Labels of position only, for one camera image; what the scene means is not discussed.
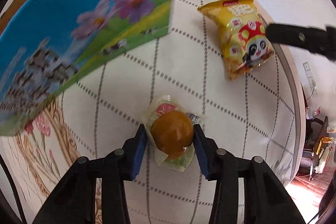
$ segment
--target chair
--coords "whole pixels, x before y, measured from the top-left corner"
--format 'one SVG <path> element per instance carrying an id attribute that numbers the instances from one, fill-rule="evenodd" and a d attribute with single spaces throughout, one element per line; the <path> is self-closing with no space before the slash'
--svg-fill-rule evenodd
<path id="1" fill-rule="evenodd" d="M 317 122 L 321 125 L 321 129 L 317 132 L 313 132 L 311 124 Z M 297 172 L 298 177 L 309 176 L 309 181 L 314 178 L 315 167 L 319 164 L 319 154 L 321 147 L 319 148 L 320 141 L 323 137 L 327 136 L 328 116 L 324 121 L 315 118 L 312 120 L 306 120 L 306 139 L 303 147 L 302 158 L 300 167 Z"/>

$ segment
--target colorful box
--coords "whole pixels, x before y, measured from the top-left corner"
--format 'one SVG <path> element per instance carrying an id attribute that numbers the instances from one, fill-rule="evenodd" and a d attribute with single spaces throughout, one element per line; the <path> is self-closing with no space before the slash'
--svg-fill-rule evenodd
<path id="1" fill-rule="evenodd" d="M 105 62 L 168 33 L 172 0 L 28 0 L 0 36 L 0 135 Z"/>

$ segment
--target blue gripper pad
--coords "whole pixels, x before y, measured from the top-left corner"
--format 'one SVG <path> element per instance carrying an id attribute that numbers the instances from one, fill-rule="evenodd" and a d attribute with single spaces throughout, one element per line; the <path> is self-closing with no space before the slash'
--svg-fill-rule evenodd
<path id="1" fill-rule="evenodd" d="M 199 124 L 194 125 L 194 139 L 193 144 L 198 160 L 199 167 L 202 174 L 206 179 L 209 179 L 209 169 L 208 169 L 208 159 L 206 152 L 204 150 L 204 142 L 206 142 L 206 137 Z"/>
<path id="2" fill-rule="evenodd" d="M 135 152 L 134 157 L 132 159 L 132 165 L 130 171 L 130 176 L 132 180 L 134 180 L 140 172 L 143 155 L 145 153 L 147 145 L 147 134 L 143 124 L 139 126 L 138 132 L 135 135 L 135 140 L 137 145 L 134 147 Z"/>

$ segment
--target packaged bun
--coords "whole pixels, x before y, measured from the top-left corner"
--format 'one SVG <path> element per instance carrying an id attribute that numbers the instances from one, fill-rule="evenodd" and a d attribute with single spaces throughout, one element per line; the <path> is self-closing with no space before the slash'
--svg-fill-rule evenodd
<path id="1" fill-rule="evenodd" d="M 204 117 L 186 111 L 170 95 L 153 99 L 142 115 L 154 159 L 160 166 L 183 172 L 194 156 L 194 124 Z"/>
<path id="2" fill-rule="evenodd" d="M 187 115 L 173 110 L 155 120 L 151 134 L 156 147 L 168 154 L 167 159 L 176 160 L 191 146 L 194 126 Z"/>

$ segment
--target bread roll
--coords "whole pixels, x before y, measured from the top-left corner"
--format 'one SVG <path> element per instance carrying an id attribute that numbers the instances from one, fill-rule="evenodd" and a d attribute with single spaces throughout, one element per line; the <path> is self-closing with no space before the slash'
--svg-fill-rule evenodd
<path id="1" fill-rule="evenodd" d="M 194 126 L 187 115 L 170 111 L 157 118 L 151 134 L 158 149 L 168 154 L 169 160 L 181 157 L 194 137 Z"/>

